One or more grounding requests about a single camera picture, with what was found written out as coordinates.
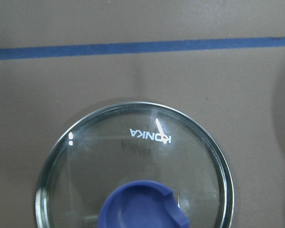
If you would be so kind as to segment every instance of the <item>blue stripe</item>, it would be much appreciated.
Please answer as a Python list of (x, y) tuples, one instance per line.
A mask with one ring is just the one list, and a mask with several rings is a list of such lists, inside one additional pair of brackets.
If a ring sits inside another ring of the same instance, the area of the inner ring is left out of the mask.
[(285, 47), (284, 38), (227, 38), (0, 49), (0, 60), (231, 48)]

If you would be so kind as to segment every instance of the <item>glass lid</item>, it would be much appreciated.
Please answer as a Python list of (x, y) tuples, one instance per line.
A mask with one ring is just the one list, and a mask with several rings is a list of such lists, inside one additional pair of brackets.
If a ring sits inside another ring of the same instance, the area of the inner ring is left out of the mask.
[(190, 228), (230, 227), (233, 184), (218, 145), (185, 114), (144, 102), (93, 112), (61, 136), (40, 174), (37, 225), (102, 228), (107, 198), (141, 180), (172, 190)]

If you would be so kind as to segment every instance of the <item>printed logo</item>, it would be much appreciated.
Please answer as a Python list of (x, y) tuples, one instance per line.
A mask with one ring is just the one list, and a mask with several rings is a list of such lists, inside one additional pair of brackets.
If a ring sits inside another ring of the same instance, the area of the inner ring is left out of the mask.
[(131, 136), (136, 137), (136, 138), (142, 138), (142, 139), (150, 139), (153, 141), (155, 140), (158, 142), (162, 142), (163, 144), (171, 143), (171, 135), (167, 136), (163, 132), (162, 126), (158, 118), (156, 118), (155, 123), (156, 123), (159, 133), (150, 133), (150, 132), (141, 131), (141, 130), (132, 130), (130, 128)]

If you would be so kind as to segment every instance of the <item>metal rim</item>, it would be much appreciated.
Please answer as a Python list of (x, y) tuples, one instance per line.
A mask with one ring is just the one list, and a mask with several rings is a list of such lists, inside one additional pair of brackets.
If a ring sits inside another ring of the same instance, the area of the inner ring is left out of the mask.
[(234, 211), (233, 180), (231, 177), (229, 166), (223, 155), (223, 152), (219, 148), (218, 144), (213, 139), (213, 137), (208, 133), (208, 131), (203, 126), (201, 126), (194, 119), (192, 119), (191, 117), (187, 116), (186, 114), (174, 108), (171, 108), (171, 107), (168, 107), (162, 104), (156, 104), (156, 103), (150, 103), (150, 102), (127, 102), (127, 103), (120, 103), (120, 104), (107, 106), (107, 107), (98, 109), (86, 115), (85, 117), (78, 120), (71, 127), (69, 127), (64, 132), (64, 134), (62, 134), (62, 136), (57, 140), (55, 145), (52, 147), (51, 152), (48, 155), (45, 165), (40, 173), (39, 180), (37, 183), (37, 190), (36, 190), (36, 196), (35, 196), (35, 214), (36, 214), (36, 223), (37, 223), (38, 228), (51, 228), (50, 223), (49, 223), (48, 213), (47, 213), (48, 196), (46, 192), (46, 186), (47, 186), (47, 182), (50, 176), (48, 174), (48, 171), (52, 166), (55, 165), (56, 158), (58, 157), (58, 154), (55, 153), (55, 150), (58, 148), (60, 143), (63, 141), (64, 137), (74, 128), (78, 127), (79, 125), (84, 124), (90, 119), (95, 118), (98, 115), (101, 115), (105, 112), (124, 108), (127, 106), (130, 107), (130, 106), (139, 106), (139, 105), (157, 107), (157, 108), (162, 108), (162, 109), (175, 112), (176, 114), (184, 117), (192, 125), (196, 126), (196, 128), (200, 131), (199, 134), (207, 138), (207, 140), (210, 142), (210, 144), (212, 145), (214, 149), (210, 151), (210, 154), (212, 155), (212, 158), (213, 158), (212, 161), (217, 169), (217, 173), (220, 173), (221, 180), (219, 180), (219, 183), (221, 184), (223, 188), (222, 195), (223, 195), (224, 207), (223, 207), (223, 210), (220, 212), (221, 216), (218, 216), (218, 220), (216, 222), (215, 227), (216, 228), (230, 228), (231, 227), (233, 211)]

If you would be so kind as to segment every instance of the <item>transparent glass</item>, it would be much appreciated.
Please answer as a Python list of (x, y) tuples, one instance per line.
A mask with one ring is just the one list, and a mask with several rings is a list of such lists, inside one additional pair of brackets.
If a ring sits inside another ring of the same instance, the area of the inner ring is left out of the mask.
[(191, 228), (230, 226), (232, 179), (216, 143), (186, 115), (136, 102), (96, 111), (59, 139), (38, 183), (38, 227), (96, 228), (106, 198), (135, 180), (173, 189)]

